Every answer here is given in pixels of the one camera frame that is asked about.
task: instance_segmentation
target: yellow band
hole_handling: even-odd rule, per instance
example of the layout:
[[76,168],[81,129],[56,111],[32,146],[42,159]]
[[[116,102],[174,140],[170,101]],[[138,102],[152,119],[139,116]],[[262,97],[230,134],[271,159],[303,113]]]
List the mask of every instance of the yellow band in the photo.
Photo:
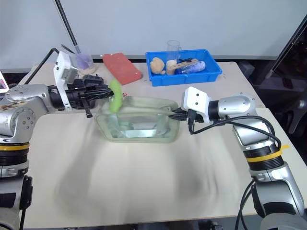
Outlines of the yellow band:
[[284,149],[287,149],[289,148],[290,145],[283,145],[280,150],[278,152],[275,152],[275,153],[271,153],[269,155],[266,155],[266,156],[261,156],[261,157],[252,157],[252,158],[246,158],[246,160],[248,162],[260,162],[260,161],[266,161],[266,160],[270,160],[270,159],[273,159],[275,157],[279,157],[282,155],[282,150]]
[[19,145],[19,146],[0,146],[0,151],[16,151],[16,150],[25,150],[29,148],[30,144]]

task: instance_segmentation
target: transparent plastic box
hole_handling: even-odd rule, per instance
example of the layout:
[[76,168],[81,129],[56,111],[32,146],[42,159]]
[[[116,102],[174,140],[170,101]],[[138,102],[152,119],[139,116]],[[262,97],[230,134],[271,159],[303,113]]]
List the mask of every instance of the transparent plastic box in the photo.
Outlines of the transparent plastic box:
[[95,116],[105,138],[116,142],[169,143],[177,138],[179,121],[170,119],[178,104],[167,99],[127,96],[118,113],[106,101]]

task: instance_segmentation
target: beige table surface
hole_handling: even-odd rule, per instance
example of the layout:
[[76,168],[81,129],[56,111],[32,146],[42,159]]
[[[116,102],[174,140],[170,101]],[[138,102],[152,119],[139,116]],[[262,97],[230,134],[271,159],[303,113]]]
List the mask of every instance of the beige table surface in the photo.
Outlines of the beige table surface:
[[[224,75],[216,82],[193,84],[213,99],[247,92],[256,98],[260,116],[270,120],[283,144],[291,144],[270,111],[258,98],[236,63],[219,63]],[[181,101],[189,85],[151,87],[144,64],[143,79],[123,87],[137,96]],[[33,83],[52,84],[46,65]],[[97,73],[109,82],[99,64]],[[53,114],[39,119],[30,142],[33,201],[26,228],[98,226],[237,215],[250,181],[248,165],[231,126],[190,135],[181,122],[170,144],[112,143],[85,114]],[[307,200],[307,167],[293,146],[288,162]],[[255,214],[251,199],[245,214]]]

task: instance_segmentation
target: red sponge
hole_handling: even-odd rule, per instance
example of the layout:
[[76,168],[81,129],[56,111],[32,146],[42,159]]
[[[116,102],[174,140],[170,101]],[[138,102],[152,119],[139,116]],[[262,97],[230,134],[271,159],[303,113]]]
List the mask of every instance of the red sponge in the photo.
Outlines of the red sponge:
[[123,53],[104,54],[102,59],[109,71],[122,85],[142,78],[142,72]]

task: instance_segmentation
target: white bracket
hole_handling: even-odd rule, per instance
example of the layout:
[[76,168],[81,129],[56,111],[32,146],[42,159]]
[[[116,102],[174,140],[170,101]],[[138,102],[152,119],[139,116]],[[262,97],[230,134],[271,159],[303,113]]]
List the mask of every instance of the white bracket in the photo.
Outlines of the white bracket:
[[60,51],[56,64],[53,68],[54,78],[59,94],[65,106],[65,111],[71,111],[72,107],[69,103],[65,90],[68,89],[68,84],[73,84],[75,77],[78,74],[78,69],[71,63],[71,58],[68,54]]
[[205,123],[210,124],[208,111],[210,100],[205,92],[190,86],[184,92],[183,108],[196,111],[202,115]]

